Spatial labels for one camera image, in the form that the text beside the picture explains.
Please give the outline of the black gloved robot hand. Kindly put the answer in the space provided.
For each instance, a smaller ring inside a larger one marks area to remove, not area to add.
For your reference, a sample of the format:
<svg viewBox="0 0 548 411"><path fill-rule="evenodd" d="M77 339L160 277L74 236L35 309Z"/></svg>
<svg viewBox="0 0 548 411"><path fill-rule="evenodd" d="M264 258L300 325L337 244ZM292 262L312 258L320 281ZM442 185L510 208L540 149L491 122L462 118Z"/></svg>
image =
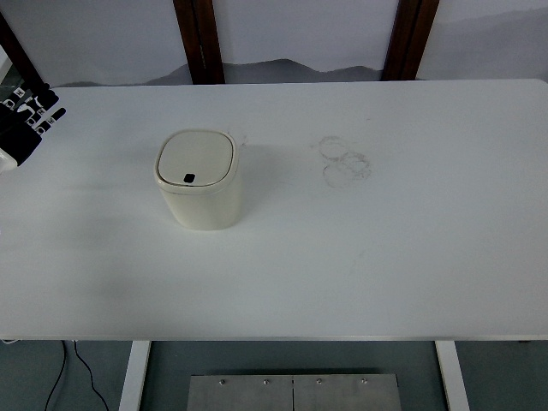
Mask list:
<svg viewBox="0 0 548 411"><path fill-rule="evenodd" d="M1 149L18 163L25 163L46 134L65 114L66 109L49 111L59 97L48 85L39 93L32 93L23 82L1 102Z"/></svg>

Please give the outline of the white robot forearm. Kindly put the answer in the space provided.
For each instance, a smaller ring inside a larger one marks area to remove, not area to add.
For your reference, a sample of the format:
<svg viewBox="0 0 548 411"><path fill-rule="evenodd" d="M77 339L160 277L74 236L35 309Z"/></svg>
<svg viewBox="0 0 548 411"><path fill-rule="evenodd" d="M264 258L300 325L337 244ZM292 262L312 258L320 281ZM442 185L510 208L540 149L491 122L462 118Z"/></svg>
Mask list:
<svg viewBox="0 0 548 411"><path fill-rule="evenodd" d="M3 149L0 150L0 173L14 170L18 167L17 161Z"/></svg>

